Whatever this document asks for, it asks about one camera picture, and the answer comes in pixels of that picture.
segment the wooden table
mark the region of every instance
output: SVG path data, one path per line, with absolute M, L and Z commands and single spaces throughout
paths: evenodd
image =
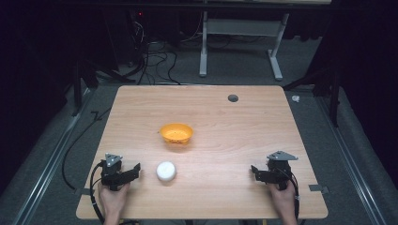
M 166 143 L 160 135 L 174 122 L 193 128 L 187 144 Z M 123 171 L 141 163 L 123 218 L 277 218 L 268 187 L 255 181 L 251 165 L 267 170 L 267 155 L 279 150 L 298 157 L 289 164 L 298 179 L 299 217 L 326 217 L 322 194 L 309 189 L 317 181 L 279 86 L 122 86 L 93 167 L 105 153 L 122 155 Z M 156 169 L 167 160 L 177 174 L 163 183 Z M 97 218 L 88 196 L 76 214 Z

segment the white ball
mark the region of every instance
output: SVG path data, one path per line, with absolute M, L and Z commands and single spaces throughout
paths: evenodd
M 161 181 L 171 181 L 176 176 L 176 167 L 170 161 L 159 164 L 156 174 Z

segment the dark background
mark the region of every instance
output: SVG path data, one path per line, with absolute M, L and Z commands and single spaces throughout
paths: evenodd
M 359 6 L 357 1 L 333 4 Z M 1 150 L 3 158 L 10 157 L 3 159 L 1 167 L 3 192 L 41 132 L 66 103 L 65 93 L 72 84 L 73 67 L 79 57 L 117 68 L 118 63 L 134 58 L 118 51 L 117 44 L 134 46 L 123 35 L 129 32 L 123 17 L 116 18 L 120 14 L 114 10 L 70 10 L 56 7 L 51 1 L 1 5 Z M 393 165 L 398 158 L 397 7 L 393 1 L 364 1 L 360 6 L 363 11 L 338 14 L 333 20 L 321 13 L 292 13 L 284 38 L 300 36 L 305 41 L 323 36 L 309 73 L 327 67 L 330 59 L 340 59 L 342 87 L 398 186 L 394 176 L 398 171 Z M 156 10 L 144 11 L 144 17 L 150 36 L 177 46 L 179 31 L 194 32 L 199 14 Z M 120 25 L 120 33 L 110 33 L 109 25 Z

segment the small dark circle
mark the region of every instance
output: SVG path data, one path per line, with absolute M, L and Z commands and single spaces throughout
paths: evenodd
M 231 102 L 237 102 L 239 100 L 239 97 L 237 97 L 237 95 L 229 95 L 228 100 Z

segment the orange bowl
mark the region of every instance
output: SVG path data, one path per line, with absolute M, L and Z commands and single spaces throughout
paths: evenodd
M 186 124 L 167 124 L 161 127 L 161 136 L 167 143 L 186 143 L 190 140 L 193 129 Z

